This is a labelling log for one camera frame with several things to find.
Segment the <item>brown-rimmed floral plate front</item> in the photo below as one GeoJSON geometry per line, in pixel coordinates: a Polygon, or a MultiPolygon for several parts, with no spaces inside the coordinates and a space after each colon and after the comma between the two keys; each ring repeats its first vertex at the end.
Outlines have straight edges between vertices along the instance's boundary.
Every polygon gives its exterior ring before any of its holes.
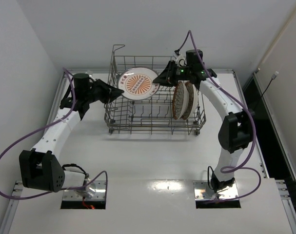
{"type": "Polygon", "coordinates": [[[172,112],[175,120],[182,118],[185,113],[189,101],[189,92],[186,88],[185,83],[182,81],[178,82],[174,90],[172,112]]]}

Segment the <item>brown-rimmed floral plate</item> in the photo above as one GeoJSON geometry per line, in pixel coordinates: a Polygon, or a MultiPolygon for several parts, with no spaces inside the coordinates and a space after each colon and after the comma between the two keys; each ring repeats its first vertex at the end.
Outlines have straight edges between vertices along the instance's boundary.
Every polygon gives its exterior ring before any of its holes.
{"type": "Polygon", "coordinates": [[[183,120],[187,120],[191,117],[198,103],[198,90],[196,89],[195,85],[188,81],[185,83],[185,86],[189,95],[187,108],[181,117],[183,120]]]}
{"type": "Polygon", "coordinates": [[[174,90],[172,112],[175,120],[182,118],[185,113],[189,101],[189,92],[186,88],[185,83],[182,81],[178,82],[174,90]]]}

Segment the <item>white plate orange sunburst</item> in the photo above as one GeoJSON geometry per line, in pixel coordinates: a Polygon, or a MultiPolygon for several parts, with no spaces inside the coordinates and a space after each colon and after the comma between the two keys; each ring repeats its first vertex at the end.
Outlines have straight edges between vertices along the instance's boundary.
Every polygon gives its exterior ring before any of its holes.
{"type": "Polygon", "coordinates": [[[160,85],[153,83],[158,74],[146,67],[134,67],[126,70],[118,79],[117,88],[123,90],[123,97],[139,101],[155,95],[160,85]]]}

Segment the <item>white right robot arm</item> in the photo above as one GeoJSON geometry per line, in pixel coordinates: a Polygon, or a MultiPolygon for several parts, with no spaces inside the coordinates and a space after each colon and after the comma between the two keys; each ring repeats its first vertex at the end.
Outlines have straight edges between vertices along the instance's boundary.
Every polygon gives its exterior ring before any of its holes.
{"type": "Polygon", "coordinates": [[[208,188],[216,193],[234,182],[233,169],[243,150],[253,141],[253,115],[244,110],[233,98],[226,95],[216,73],[204,68],[203,52],[199,49],[186,51],[168,62],[153,83],[174,87],[172,114],[174,119],[187,120],[196,110],[198,94],[205,95],[220,115],[222,125],[218,133],[221,153],[217,167],[210,174],[208,188]]]}

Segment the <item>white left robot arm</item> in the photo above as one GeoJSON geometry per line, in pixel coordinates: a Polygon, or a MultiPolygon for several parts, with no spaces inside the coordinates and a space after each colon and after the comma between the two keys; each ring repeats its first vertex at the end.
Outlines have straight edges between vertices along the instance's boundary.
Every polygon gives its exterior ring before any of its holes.
{"type": "Polygon", "coordinates": [[[91,103],[108,104],[124,92],[100,79],[93,80],[86,73],[77,73],[69,80],[70,86],[54,122],[31,150],[24,150],[19,156],[22,183],[26,188],[48,192],[82,189],[86,185],[86,173],[65,171],[59,163],[61,150],[91,103]]]}

